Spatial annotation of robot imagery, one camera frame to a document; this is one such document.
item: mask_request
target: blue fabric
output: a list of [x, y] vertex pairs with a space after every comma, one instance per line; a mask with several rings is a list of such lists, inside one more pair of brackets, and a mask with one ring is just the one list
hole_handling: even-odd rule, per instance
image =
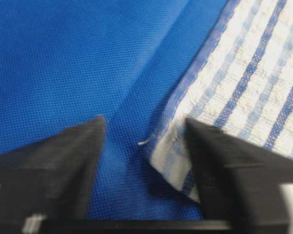
[[89, 218], [200, 219], [143, 160], [225, 0], [0, 1], [0, 154], [104, 115]]

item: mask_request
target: blue stripe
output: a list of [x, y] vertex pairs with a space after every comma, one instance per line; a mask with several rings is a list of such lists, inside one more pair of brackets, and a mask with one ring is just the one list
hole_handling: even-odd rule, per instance
[[238, 85], [236, 86], [230, 100], [227, 102], [225, 105], [224, 109], [221, 111], [219, 117], [217, 120], [214, 122], [214, 125], [217, 127], [223, 127], [227, 121], [231, 113], [233, 112], [234, 108], [236, 107], [236, 104], [244, 91], [247, 88], [247, 85], [251, 79], [251, 76], [254, 74], [254, 72], [257, 69], [258, 63], [261, 61], [263, 55], [265, 54], [265, 50], [267, 47], [267, 44], [272, 36], [273, 29], [275, 25], [277, 24], [278, 17], [280, 15], [281, 10], [285, 6], [286, 1], [285, 0], [279, 0], [273, 13], [272, 16], [269, 19], [269, 22], [265, 28], [265, 31], [263, 35], [260, 38], [259, 45], [250, 61], [248, 64], [242, 78], [240, 79]]
[[272, 92], [274, 85], [279, 80], [279, 75], [281, 73], [282, 68], [287, 63], [288, 57], [291, 55], [293, 51], [293, 24], [290, 27], [290, 33], [283, 43], [282, 52], [278, 58], [278, 62], [276, 63], [275, 67], [273, 68], [273, 73], [269, 77], [264, 91], [260, 94], [256, 105], [252, 112], [249, 114], [246, 124], [244, 125], [243, 129], [240, 131], [238, 137], [244, 140], [248, 139], [253, 127], [258, 122], [260, 115], [269, 99], [269, 96]]
[[218, 19], [214, 29], [212, 30], [209, 38], [205, 42], [204, 46], [202, 47], [201, 51], [195, 58], [194, 62], [192, 63], [191, 67], [188, 69], [187, 73], [181, 80], [180, 84], [178, 85], [177, 89], [174, 91], [173, 95], [170, 97], [163, 115], [156, 126], [154, 134], [150, 137], [149, 143], [145, 148], [147, 150], [147, 154], [151, 156], [155, 146], [162, 138], [162, 136], [167, 131], [167, 127], [173, 117], [175, 116], [176, 109], [183, 99], [185, 93], [187, 92], [189, 86], [195, 81], [196, 75], [202, 68], [205, 66], [207, 62], [207, 58], [214, 51], [215, 47], [217, 46], [219, 39], [223, 32], [227, 27], [228, 21], [231, 19], [234, 10], [240, 0], [230, 0], [227, 2], [224, 10], [222, 11], [220, 18]]
[[284, 103], [277, 120], [273, 124], [273, 127], [269, 133], [268, 139], [264, 145], [264, 147], [268, 149], [272, 149], [275, 143], [275, 140], [280, 135], [280, 132], [283, 130], [285, 121], [287, 120], [290, 113], [293, 111], [293, 86], [290, 90], [290, 93], [287, 96], [287, 100]]
[[186, 179], [185, 179], [185, 182], [182, 186], [181, 192], [183, 194], [189, 196], [193, 187], [194, 187], [194, 180], [193, 180], [193, 173], [192, 173], [192, 169], [191, 169], [191, 170], [189, 170], [189, 172], [186, 176]]
[[[260, 2], [261, 2], [261, 0], [257, 0], [257, 1], [254, 2], [253, 6], [251, 7], [251, 10], [248, 13], [247, 18], [243, 22], [241, 31], [239, 32], [239, 35], [235, 39], [235, 42], [233, 43], [232, 48], [227, 53], [227, 55], [226, 55], [226, 57], [224, 59], [224, 62], [221, 65], [221, 68], [217, 71], [217, 73], [213, 77], [209, 87], [203, 93], [203, 95], [201, 96], [199, 101], [196, 103], [196, 105], [194, 106], [194, 108], [190, 112], [190, 114], [189, 114], [190, 117], [196, 118], [196, 117], [200, 116], [201, 113], [203, 112], [207, 102], [215, 94], [218, 84], [225, 77], [225, 74], [227, 73], [228, 68], [230, 67], [230, 65], [233, 62], [233, 60], [234, 60], [239, 48], [241, 47], [241, 45], [243, 44], [243, 42], [245, 40], [245, 36], [246, 36], [247, 32], [249, 31], [249, 29], [251, 27], [252, 21], [253, 21], [255, 15], [256, 15], [256, 13], [258, 12]], [[181, 141], [183, 139], [184, 131], [185, 131], [185, 124], [182, 123], [180, 126], [178, 126], [178, 129], [177, 129], [176, 142], [174, 142], [172, 144], [173, 145], [173, 150], [172, 150], [173, 153], [168, 157], [167, 162], [166, 162], [165, 167], [164, 167], [165, 176], [167, 176], [167, 177], [169, 177], [171, 166], [175, 162], [176, 154], [178, 154], [178, 152], [181, 151], [180, 147], [181, 147], [181, 144], [182, 144]], [[172, 136], [171, 136], [172, 133], [169, 133], [169, 134], [170, 135], [168, 136], [168, 139], [172, 139]]]
[[[237, 38], [235, 39], [235, 42], [233, 43], [232, 48], [227, 53], [223, 63], [221, 64], [220, 69], [214, 75], [208, 88], [205, 90], [203, 95], [200, 97], [200, 99], [196, 102], [195, 106], [191, 110], [189, 117], [198, 118], [203, 113], [206, 104], [209, 102], [209, 100], [216, 93], [217, 86], [226, 77], [226, 74], [227, 74], [229, 67], [231, 66], [232, 62], [234, 61], [238, 50], [240, 49], [240, 47], [244, 43], [246, 34], [250, 30], [253, 19], [254, 19], [256, 13], [258, 12], [260, 2], [261, 2], [261, 0], [257, 0], [254, 2], [253, 6], [251, 7], [251, 10], [248, 13], [247, 18], [243, 22], [242, 29], [241, 29], [239, 35], [237, 36]], [[183, 135], [184, 129], [185, 129], [185, 126], [183, 124], [178, 129], [178, 136]]]

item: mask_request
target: black plastic piece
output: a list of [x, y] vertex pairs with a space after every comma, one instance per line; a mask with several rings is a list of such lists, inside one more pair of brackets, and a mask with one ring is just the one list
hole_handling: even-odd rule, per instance
[[0, 233], [288, 233], [280, 185], [293, 183], [293, 161], [192, 119], [185, 139], [203, 221], [84, 220], [103, 135], [99, 118], [0, 156]]
[[186, 142], [206, 219], [227, 219], [241, 233], [288, 233], [280, 185], [293, 183], [293, 160], [193, 119]]
[[104, 130], [98, 117], [1, 155], [0, 232], [21, 230], [34, 214], [86, 218]]

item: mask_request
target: towel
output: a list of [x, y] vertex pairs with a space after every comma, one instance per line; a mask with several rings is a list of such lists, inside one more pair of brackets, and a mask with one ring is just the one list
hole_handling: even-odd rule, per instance
[[230, 0], [147, 145], [151, 165], [198, 201], [185, 119], [293, 159], [293, 0]]

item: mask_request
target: white and blue striped towel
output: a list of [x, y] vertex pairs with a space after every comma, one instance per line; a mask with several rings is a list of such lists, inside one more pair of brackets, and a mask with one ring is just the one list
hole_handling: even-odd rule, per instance
[[229, 0], [150, 138], [152, 166], [198, 200], [187, 117], [293, 159], [293, 0]]

